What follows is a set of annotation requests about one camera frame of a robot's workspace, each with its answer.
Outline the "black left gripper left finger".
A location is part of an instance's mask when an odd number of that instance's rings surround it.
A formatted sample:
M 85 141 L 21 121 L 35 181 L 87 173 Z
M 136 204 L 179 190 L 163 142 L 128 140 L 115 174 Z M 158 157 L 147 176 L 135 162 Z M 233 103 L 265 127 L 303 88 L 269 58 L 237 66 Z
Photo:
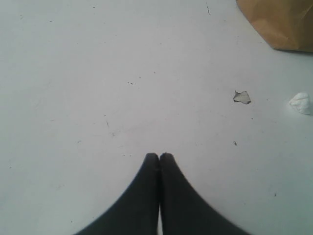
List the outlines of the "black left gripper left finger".
M 156 235 L 159 213 L 159 158 L 148 153 L 131 184 L 79 235 Z

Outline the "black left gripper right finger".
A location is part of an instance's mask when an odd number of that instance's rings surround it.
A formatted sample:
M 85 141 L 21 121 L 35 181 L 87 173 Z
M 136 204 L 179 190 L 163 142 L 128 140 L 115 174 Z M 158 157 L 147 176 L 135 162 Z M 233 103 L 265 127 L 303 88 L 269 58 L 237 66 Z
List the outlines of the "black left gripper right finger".
M 193 189 L 174 156 L 159 158 L 159 204 L 164 235 L 246 235 Z

